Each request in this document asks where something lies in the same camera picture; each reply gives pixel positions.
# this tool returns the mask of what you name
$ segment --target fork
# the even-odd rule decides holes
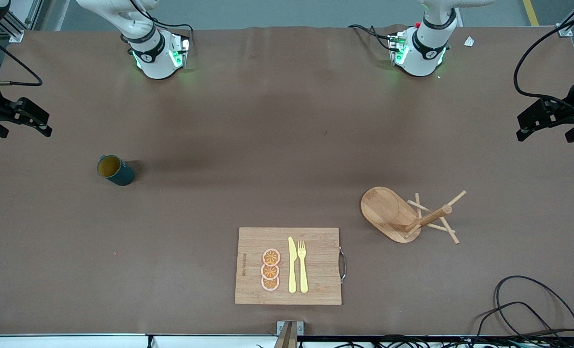
[[[298,258],[300,259],[300,291],[307,293],[309,291],[309,280],[306,279],[306,267],[304,258],[306,257],[306,245],[304,240],[298,241]]]

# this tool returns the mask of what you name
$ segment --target mug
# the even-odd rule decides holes
[[[132,168],[115,155],[100,156],[98,174],[121,187],[125,187],[134,180]]]

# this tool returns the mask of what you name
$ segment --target knife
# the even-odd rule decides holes
[[[296,271],[293,266],[298,258],[298,251],[296,251],[296,244],[293,238],[289,237],[289,292],[296,293]]]

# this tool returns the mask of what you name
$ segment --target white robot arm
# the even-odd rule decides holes
[[[424,7],[424,18],[419,27],[411,27],[397,34],[390,47],[392,61],[407,73],[426,76],[442,63],[448,38],[457,27],[455,7],[479,7],[495,0],[417,0]]]
[[[158,29],[140,13],[154,9],[158,0],[77,0],[121,31],[132,47],[137,66],[152,79],[165,79],[186,64],[188,38]]]

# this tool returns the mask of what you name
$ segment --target toy orange slice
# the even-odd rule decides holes
[[[276,266],[278,262],[281,260],[281,255],[276,249],[267,249],[263,252],[263,264],[266,266]]]
[[[278,266],[268,266],[263,264],[261,266],[261,276],[263,279],[274,280],[278,277]]]
[[[263,287],[265,290],[267,291],[274,291],[276,289],[278,289],[278,285],[280,284],[280,278],[276,278],[276,279],[272,279],[272,280],[267,280],[267,279],[261,279],[261,287]]]

